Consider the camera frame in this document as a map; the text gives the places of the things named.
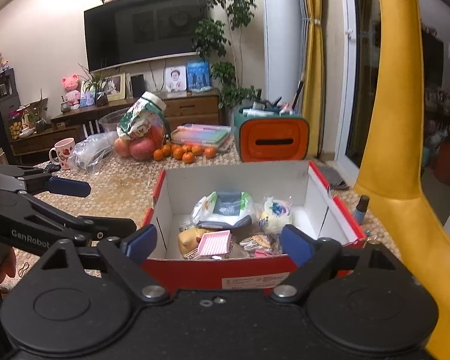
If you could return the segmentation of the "blueberry bread packet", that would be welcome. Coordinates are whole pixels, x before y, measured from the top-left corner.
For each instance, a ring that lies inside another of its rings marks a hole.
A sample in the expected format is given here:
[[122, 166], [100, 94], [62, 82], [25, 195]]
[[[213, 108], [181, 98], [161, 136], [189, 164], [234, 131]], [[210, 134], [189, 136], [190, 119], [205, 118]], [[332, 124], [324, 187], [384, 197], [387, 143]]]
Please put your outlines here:
[[267, 234], [279, 234], [283, 227], [293, 223], [292, 204], [289, 200], [265, 197], [258, 225]]

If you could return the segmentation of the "yellow hamster plush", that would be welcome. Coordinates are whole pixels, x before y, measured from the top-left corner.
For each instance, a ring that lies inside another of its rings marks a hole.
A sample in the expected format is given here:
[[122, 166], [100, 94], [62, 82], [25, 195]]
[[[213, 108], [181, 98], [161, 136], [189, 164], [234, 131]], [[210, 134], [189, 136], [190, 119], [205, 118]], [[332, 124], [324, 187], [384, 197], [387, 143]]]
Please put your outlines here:
[[183, 258], [188, 257], [196, 250], [201, 242], [201, 238], [210, 233], [210, 230], [204, 228], [188, 228], [178, 234], [178, 250]]

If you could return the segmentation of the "pink small tray box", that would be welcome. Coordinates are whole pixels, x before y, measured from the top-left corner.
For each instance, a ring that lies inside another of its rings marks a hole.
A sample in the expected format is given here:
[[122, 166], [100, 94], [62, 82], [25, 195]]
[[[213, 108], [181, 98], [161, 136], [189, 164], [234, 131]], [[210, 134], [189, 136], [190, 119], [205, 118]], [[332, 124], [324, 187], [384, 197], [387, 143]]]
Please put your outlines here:
[[201, 238], [197, 254], [201, 258], [222, 257], [231, 250], [232, 233], [229, 230], [207, 232]]

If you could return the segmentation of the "tissue pack green blue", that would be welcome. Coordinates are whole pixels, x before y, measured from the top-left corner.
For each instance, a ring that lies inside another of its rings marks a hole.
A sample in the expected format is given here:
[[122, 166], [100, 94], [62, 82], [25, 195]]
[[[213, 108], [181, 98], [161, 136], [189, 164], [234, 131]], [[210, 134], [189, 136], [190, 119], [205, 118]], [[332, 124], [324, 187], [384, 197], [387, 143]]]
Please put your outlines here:
[[232, 230], [256, 223], [257, 210], [247, 192], [214, 191], [194, 206], [191, 220], [197, 228]]

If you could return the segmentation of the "cartoon monster face toy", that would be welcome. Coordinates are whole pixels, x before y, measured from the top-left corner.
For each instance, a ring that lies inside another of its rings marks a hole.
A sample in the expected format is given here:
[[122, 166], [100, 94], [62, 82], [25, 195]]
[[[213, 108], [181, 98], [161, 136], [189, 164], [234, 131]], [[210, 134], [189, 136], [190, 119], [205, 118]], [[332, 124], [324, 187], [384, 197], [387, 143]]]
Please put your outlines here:
[[266, 258], [282, 254], [280, 242], [272, 235], [257, 233], [239, 242], [250, 258]]

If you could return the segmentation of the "pink strawberry mug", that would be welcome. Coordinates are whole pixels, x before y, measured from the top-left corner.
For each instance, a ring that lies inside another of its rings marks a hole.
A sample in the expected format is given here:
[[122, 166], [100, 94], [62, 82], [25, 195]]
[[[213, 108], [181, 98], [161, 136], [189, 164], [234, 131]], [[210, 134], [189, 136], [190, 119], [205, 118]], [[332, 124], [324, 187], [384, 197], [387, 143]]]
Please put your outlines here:
[[58, 141], [54, 147], [49, 150], [49, 160], [53, 165], [59, 166], [61, 170], [68, 171], [71, 169], [68, 159], [74, 150], [75, 140], [68, 137]]

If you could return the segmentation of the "mandarin orange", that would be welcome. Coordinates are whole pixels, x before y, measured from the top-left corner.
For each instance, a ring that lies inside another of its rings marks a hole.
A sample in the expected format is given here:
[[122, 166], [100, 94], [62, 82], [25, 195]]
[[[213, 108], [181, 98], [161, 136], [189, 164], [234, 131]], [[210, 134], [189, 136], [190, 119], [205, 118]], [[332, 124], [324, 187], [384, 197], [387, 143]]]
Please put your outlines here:
[[162, 149], [154, 150], [153, 159], [157, 162], [160, 162], [164, 159], [164, 153], [163, 153]]
[[193, 152], [188, 151], [183, 154], [182, 161], [184, 164], [193, 164], [195, 162], [195, 155]]
[[216, 149], [214, 147], [206, 147], [204, 149], [204, 155], [207, 158], [214, 158], [216, 156]]

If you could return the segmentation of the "clear fruit container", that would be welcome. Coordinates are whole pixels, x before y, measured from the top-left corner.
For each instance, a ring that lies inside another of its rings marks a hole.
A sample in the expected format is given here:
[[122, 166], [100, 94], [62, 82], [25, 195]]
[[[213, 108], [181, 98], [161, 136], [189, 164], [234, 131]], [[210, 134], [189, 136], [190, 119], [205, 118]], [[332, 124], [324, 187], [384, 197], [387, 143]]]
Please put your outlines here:
[[161, 150], [171, 130], [160, 111], [145, 108], [142, 111], [121, 109], [98, 120], [99, 126], [108, 133], [112, 148], [121, 158], [133, 158], [143, 162], [153, 159]]

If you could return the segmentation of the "yellow giraffe chair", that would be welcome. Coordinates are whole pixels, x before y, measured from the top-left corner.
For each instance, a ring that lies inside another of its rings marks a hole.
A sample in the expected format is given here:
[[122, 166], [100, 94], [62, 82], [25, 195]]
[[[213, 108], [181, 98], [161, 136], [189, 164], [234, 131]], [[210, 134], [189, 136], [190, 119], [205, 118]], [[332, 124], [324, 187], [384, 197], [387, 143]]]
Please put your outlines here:
[[438, 323], [427, 344], [450, 359], [450, 236], [424, 196], [420, 169], [424, 68], [419, 0], [379, 0], [381, 42], [376, 98], [355, 189], [435, 299]]

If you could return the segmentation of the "green orange tissue box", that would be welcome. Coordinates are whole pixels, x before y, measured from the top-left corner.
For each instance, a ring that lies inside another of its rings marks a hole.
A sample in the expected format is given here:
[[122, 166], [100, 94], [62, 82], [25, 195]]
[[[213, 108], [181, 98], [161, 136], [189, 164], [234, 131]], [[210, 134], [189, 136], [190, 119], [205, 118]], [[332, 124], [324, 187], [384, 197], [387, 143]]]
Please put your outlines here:
[[233, 127], [244, 163], [303, 160], [308, 153], [310, 128], [299, 115], [242, 107], [233, 114]]

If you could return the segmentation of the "floral cloth bag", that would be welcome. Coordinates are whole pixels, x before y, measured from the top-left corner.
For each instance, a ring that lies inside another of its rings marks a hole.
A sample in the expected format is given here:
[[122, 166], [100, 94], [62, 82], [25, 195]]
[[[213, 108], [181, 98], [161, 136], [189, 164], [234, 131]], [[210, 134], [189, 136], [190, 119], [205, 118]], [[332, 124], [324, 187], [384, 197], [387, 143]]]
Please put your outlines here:
[[161, 124], [165, 128], [165, 135], [169, 136], [171, 130], [165, 117], [166, 108], [167, 105], [159, 96], [145, 91], [119, 120], [118, 137], [130, 141], [145, 137], [156, 118], [161, 120]]

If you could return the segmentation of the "green potted tree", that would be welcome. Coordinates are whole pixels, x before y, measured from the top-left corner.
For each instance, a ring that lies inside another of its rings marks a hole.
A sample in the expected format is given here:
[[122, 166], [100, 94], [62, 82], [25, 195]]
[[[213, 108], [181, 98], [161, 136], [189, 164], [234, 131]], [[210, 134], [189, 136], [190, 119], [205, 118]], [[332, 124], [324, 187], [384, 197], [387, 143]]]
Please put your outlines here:
[[193, 49], [210, 64], [212, 80], [218, 83], [219, 107], [231, 110], [244, 100], [255, 98], [257, 90], [243, 85], [243, 31], [255, 17], [256, 0], [205, 0], [209, 11], [217, 8], [223, 19], [201, 19], [193, 35]]

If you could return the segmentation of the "white air conditioner column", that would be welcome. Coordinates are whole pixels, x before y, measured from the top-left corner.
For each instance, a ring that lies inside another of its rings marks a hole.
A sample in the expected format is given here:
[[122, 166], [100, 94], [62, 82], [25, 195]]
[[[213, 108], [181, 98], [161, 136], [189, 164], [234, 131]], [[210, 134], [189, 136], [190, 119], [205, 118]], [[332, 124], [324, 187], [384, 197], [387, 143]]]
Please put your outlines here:
[[279, 105], [291, 103], [302, 69], [301, 0], [263, 0], [265, 93]]

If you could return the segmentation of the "child photo frame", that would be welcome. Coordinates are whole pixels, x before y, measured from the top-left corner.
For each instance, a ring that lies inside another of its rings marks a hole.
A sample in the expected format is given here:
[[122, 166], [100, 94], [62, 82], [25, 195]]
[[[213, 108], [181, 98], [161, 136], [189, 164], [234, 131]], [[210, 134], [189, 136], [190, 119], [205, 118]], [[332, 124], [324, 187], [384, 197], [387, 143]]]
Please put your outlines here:
[[165, 89], [168, 93], [185, 92], [187, 90], [187, 72], [184, 65], [165, 69]]

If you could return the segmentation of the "wall television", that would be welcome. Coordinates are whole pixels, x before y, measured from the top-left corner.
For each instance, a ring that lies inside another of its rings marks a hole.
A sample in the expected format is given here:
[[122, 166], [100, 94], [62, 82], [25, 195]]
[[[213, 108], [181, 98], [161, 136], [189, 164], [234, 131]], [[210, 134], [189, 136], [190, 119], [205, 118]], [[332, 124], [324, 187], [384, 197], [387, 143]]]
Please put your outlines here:
[[193, 53], [206, 0], [118, 0], [83, 13], [88, 69]]

